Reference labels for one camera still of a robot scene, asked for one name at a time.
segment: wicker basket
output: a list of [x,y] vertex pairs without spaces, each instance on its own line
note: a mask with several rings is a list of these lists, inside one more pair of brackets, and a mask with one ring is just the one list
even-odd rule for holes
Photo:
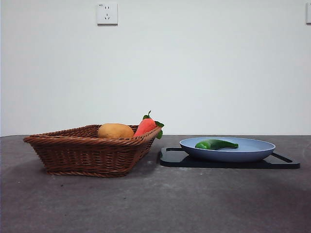
[[[161,131],[156,127],[138,137],[98,138],[101,125],[34,134],[24,138],[38,154],[48,174],[121,177],[149,152]],[[136,131],[138,125],[130,125]]]

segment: black cutting board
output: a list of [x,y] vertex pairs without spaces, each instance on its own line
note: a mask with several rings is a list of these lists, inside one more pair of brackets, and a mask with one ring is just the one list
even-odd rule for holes
[[182,148],[165,147],[160,152],[160,164],[172,167],[212,167],[212,168],[254,168],[254,169],[295,169],[300,163],[288,156],[273,152],[267,158],[251,163],[227,163],[198,159],[188,155]]

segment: potato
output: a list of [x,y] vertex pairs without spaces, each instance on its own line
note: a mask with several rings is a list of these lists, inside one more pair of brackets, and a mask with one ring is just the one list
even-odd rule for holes
[[131,138],[134,131],[128,125],[118,123],[106,123],[98,129],[98,137],[100,138]]

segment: green pepper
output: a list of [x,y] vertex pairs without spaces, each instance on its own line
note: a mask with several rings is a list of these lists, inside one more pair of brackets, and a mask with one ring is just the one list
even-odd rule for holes
[[196,148],[206,149],[206,150],[219,150],[223,148],[238,148],[239,145],[236,143],[231,143],[219,139],[207,139],[201,142],[198,142],[195,145]]

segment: electrical outlet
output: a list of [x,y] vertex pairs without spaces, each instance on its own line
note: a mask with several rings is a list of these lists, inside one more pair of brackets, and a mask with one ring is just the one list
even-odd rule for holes
[[105,2],[97,4],[97,25],[117,25],[118,4]]

